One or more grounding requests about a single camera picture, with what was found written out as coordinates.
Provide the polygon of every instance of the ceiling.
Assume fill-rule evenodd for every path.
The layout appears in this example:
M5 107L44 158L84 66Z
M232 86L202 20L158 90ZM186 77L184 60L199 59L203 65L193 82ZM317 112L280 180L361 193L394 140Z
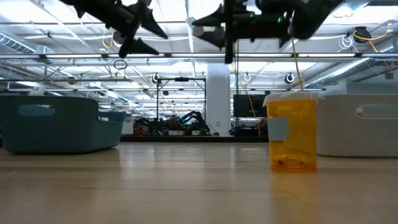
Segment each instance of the ceiling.
M136 0L123 0L128 5L135 3ZM207 16L214 12L220 4L220 0L189 0L188 15L185 0L152 0L150 8L154 11L154 17L163 30L169 35L169 40L161 40L150 32L139 29L137 37L142 37L144 41L157 49L161 53L181 52L181 53L217 53L219 49L197 38L190 38L190 27L186 23L187 17L196 19ZM44 45L52 49L56 54L103 54L105 52L117 53L118 47L113 44L110 36L111 30L105 29L104 24L85 14L81 19L77 18L73 7L67 6L58 0L41 1L46 11L37 7L30 0L2 0L0 2L0 28L6 32L15 35L16 38L26 43L28 46ZM348 31L354 31L356 26L366 26L371 31L373 37L381 36L386 33L387 24L392 23L390 32L385 38L374 41L377 44L392 37L398 28L398 7L397 6L369 6L358 9L354 12L335 11L317 33L310 40L300 40L296 43L297 52L317 53L317 52L350 52L354 48L342 49L342 35ZM83 40L79 41L71 33ZM371 49L367 44L353 44L359 52ZM239 51L241 53L263 53L263 52L292 52L291 44L278 48L277 39L256 40L250 43L248 40L239 41ZM18 52L0 45L0 53L17 54ZM113 60L108 62L99 62L105 66L68 66L56 71L58 66L48 66L48 72L54 72L52 78L76 76L78 78L110 78L118 72L113 67ZM158 58L151 60L152 65L146 65L146 59L134 59L132 63L135 66L128 66L121 70L118 77L128 77L133 82L102 82L102 87L108 88L152 88L151 82L153 74L158 73L162 78L170 77L197 77L205 78L207 63L204 61L178 61L170 63L170 59ZM335 63L325 62L299 62L299 70L303 73L304 79L309 80L314 75L324 69L330 68ZM44 67L26 67L26 69L43 75ZM232 65L229 66L231 73L234 72ZM250 62L243 61L239 63L239 77L244 86L256 88L278 88L284 84L284 73L296 73L293 62ZM172 83L172 87L198 88L194 82ZM120 92L120 95L126 98L133 98L135 102L145 106L153 106L155 102L148 94L138 92ZM203 98L202 91L173 92L167 98ZM189 101L189 104L183 102L182 106L186 108L191 106L197 108L201 101Z

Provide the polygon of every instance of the blue bin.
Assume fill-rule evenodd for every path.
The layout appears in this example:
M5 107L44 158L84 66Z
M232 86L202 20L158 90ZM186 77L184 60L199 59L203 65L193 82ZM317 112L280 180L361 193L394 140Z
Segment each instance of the blue bin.
M0 105L3 148L15 154L79 154L117 146L126 115L102 113L115 118L101 121L95 100L67 96L0 96Z

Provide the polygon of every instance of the wooden floor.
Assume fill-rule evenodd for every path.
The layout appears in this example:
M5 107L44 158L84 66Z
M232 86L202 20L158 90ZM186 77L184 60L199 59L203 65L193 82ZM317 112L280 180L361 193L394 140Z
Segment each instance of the wooden floor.
M0 223L398 223L398 160L274 173L267 144L122 144L77 156L0 150Z

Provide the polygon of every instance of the wall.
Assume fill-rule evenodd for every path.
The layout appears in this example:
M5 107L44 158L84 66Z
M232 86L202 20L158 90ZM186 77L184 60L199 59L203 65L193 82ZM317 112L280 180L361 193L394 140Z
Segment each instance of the wall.
M348 83L348 94L398 94L398 86L393 84Z
M326 91L321 91L322 96L345 95L347 94L347 81L340 80L336 85L328 85Z

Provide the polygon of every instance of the cable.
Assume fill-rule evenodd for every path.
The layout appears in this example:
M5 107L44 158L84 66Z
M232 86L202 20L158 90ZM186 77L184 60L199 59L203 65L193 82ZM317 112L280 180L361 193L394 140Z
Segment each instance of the cable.
M379 52L377 51L376 47L374 46L374 44L372 43L371 40L369 41L369 43L371 44L373 50L374 50L376 53L379 53Z
M253 116L257 121L257 116L256 116L256 112L254 112L254 107L253 107L253 102L251 101L251 97L249 95L249 92L246 90L246 88L242 85L241 79L239 78L239 83L241 84L243 90L246 92L247 96L249 97L249 102L250 102L250 107L251 107L251 111L253 112ZM259 137L261 137L261 130L260 130L260 124L258 122L257 123L257 130L259 131Z
M296 71L297 71L297 75L298 75L298 81L300 82L300 88L301 91L304 91L304 87L303 87L303 82L301 79L301 74L300 74L300 70L299 70L299 62L297 61L297 54L296 54L296 46L294 43L294 40L292 39L292 47L293 47L293 55L294 55L294 62L296 64Z
M207 121L205 121L205 123L206 123L207 125L209 125L211 128L213 128L212 125L210 125L209 123L207 123Z
M104 34L102 35L102 44L104 45L104 47L106 47L107 49L110 49L110 48L112 48L112 46L113 46L113 32L112 32L112 37L111 37L111 45L106 45L105 44L105 31L104 31Z
M376 47L374 46L373 42L370 40L369 43L371 44L373 50L376 53L379 53L379 51L376 49ZM383 59L383 62L386 64L386 67L389 68L391 70L392 73L394 73L394 71L392 70L392 68L387 64L387 62Z
M347 50L352 47L354 45L354 39L351 36L344 36L339 40L338 45L341 49L338 50L337 53L340 53L342 50Z
M387 26L386 33L383 34L383 35L381 35L380 37L374 37L374 38L364 38L364 37L360 37L360 36L357 36L357 35L356 35L357 31L354 31L353 36L356 37L356 38L358 38L358 39L360 39L360 40L378 40L378 39L381 39L381 38L385 37L385 36L389 33L389 29L390 29L390 25Z

